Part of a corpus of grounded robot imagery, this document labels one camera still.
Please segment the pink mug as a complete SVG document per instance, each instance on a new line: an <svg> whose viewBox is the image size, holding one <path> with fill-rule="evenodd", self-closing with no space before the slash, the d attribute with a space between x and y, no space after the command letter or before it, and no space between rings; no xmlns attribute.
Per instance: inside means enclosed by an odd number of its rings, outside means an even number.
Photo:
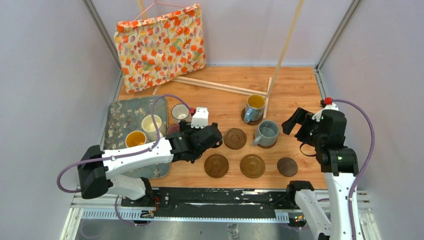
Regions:
<svg viewBox="0 0 424 240"><path fill-rule="evenodd" d="M173 133L177 133L180 132L180 124L179 123L175 123L170 125L167 130L166 130L166 135L169 136Z"/></svg>

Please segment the white grey mug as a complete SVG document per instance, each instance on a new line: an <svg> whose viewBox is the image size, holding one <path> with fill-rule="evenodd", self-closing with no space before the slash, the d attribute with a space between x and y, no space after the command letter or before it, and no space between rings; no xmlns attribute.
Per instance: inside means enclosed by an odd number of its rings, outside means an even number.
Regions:
<svg viewBox="0 0 424 240"><path fill-rule="evenodd" d="M176 124L180 121L190 122L192 119L189 108L184 104L176 104L171 110L171 116Z"/></svg>

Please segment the small dark brown coaster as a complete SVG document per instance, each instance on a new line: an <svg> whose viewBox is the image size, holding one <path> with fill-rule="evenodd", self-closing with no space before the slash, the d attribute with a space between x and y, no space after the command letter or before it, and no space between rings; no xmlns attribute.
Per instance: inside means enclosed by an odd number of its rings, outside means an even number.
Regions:
<svg viewBox="0 0 424 240"><path fill-rule="evenodd" d="M293 177L298 173L296 161L290 157L282 157L277 162L278 172L285 177Z"/></svg>

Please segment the blue mug yellow inside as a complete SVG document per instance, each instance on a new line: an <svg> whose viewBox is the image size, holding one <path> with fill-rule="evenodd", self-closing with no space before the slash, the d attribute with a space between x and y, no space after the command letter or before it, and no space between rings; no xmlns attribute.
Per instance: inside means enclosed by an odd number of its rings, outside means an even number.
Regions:
<svg viewBox="0 0 424 240"><path fill-rule="evenodd" d="M264 114L266 100L258 94L250 95L246 101L244 123L257 121Z"/></svg>

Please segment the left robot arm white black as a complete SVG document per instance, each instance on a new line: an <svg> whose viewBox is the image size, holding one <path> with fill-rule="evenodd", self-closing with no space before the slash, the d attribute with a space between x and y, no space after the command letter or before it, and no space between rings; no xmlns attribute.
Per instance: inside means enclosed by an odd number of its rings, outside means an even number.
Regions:
<svg viewBox="0 0 424 240"><path fill-rule="evenodd" d="M101 150L90 146L78 166L78 178L83 199L95 199L114 194L135 200L140 206L149 206L153 193L146 177L131 178L124 173L133 169L177 161L194 163L211 148L223 143L217 123L204 128L190 128L182 124L181 131L134 147Z"/></svg>

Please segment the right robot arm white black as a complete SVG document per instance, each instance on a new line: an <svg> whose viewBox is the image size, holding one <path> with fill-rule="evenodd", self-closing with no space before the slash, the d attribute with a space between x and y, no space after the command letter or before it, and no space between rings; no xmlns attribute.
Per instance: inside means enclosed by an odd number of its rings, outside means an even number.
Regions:
<svg viewBox="0 0 424 240"><path fill-rule="evenodd" d="M330 217L322 209L309 181L291 181L286 188L286 204L302 210L316 240L362 240L353 186L359 166L355 151L345 146L345 115L337 107L327 106L316 114L299 107L282 123L283 133L289 135L296 124L300 125L296 139L314 147L313 156L324 174Z"/></svg>

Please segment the cream mug on tray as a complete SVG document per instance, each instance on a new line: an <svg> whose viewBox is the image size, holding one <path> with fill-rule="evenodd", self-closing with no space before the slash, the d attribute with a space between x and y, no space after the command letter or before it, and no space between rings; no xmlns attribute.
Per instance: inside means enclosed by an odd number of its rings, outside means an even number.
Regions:
<svg viewBox="0 0 424 240"><path fill-rule="evenodd" d="M147 115L141 122L141 128L147 139L151 142L164 137L166 134L164 122L156 114Z"/></svg>

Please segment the white mug orange inside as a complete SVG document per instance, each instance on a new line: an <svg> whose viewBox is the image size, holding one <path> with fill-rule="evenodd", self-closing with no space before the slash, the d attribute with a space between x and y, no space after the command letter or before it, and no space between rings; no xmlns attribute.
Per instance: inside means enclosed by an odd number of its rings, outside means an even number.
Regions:
<svg viewBox="0 0 424 240"><path fill-rule="evenodd" d="M144 145L148 142L148 139L144 132L135 130L130 132L125 138L125 146L127 148Z"/></svg>

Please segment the floral grey tray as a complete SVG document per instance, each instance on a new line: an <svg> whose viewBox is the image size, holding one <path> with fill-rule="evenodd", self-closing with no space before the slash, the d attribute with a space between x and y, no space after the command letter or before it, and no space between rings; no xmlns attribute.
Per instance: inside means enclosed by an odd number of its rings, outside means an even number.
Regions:
<svg viewBox="0 0 424 240"><path fill-rule="evenodd" d="M142 130L142 120L151 114L152 104L157 96L132 98L112 102L108 107L104 150L120 150L126 147L125 138L132 131ZM149 165L124 173L131 178L145 177L156 179L165 177L170 171L169 163Z"/></svg>

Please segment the floral orange fabric bag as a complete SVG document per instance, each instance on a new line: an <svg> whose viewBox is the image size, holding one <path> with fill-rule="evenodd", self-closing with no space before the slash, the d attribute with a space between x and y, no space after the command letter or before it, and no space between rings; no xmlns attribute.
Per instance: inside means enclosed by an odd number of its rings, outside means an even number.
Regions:
<svg viewBox="0 0 424 240"><path fill-rule="evenodd" d="M148 19L120 21L114 42L127 93L165 84L207 63L199 4Z"/></svg>

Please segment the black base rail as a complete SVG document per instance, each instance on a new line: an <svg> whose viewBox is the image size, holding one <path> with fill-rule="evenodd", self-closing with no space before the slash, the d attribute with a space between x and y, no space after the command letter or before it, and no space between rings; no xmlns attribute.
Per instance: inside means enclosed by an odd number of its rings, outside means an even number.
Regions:
<svg viewBox="0 0 424 240"><path fill-rule="evenodd" d="M184 220L283 222L277 212L300 212L284 189L155 187L152 196L125 197L118 206L152 208L156 218Z"/></svg>

